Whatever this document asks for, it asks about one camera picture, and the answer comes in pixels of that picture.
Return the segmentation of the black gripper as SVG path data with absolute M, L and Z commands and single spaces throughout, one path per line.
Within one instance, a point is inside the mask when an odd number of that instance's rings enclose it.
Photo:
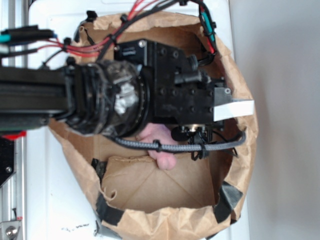
M 195 55 L 186 56 L 180 48 L 140 39 L 118 44 L 114 59 L 137 69 L 134 80 L 144 90 L 139 126 L 224 128 L 224 120 L 214 118 L 215 107 L 232 101 L 231 90 L 223 77 L 210 77 L 200 69 Z

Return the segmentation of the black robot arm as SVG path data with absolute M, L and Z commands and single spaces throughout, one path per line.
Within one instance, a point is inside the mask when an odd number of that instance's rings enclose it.
M 120 43 L 113 60 L 59 69 L 0 69 L 0 134 L 66 123 L 85 136 L 130 137 L 149 123 L 222 128 L 219 106 L 232 102 L 224 79 L 195 55 L 146 39 Z

